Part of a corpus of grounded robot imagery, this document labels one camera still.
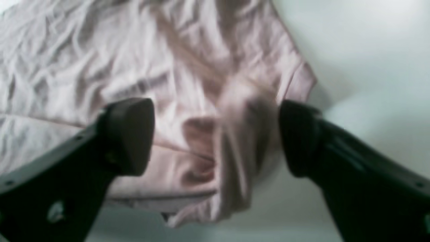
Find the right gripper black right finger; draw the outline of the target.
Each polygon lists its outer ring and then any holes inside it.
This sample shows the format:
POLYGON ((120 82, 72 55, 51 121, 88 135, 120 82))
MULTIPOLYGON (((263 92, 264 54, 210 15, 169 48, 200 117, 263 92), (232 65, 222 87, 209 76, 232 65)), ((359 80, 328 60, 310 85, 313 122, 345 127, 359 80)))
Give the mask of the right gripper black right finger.
POLYGON ((290 172, 320 188, 344 242, 429 241, 429 179, 306 104, 284 100, 278 124, 290 172))

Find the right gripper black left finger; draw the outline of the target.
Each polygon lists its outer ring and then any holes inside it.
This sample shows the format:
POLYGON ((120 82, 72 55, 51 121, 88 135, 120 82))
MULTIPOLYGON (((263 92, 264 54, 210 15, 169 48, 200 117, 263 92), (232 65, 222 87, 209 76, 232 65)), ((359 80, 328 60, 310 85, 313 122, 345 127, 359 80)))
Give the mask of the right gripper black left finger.
POLYGON ((117 176, 144 173, 155 131, 150 98, 112 103, 55 149, 1 176, 1 236, 9 242, 83 242, 117 176))

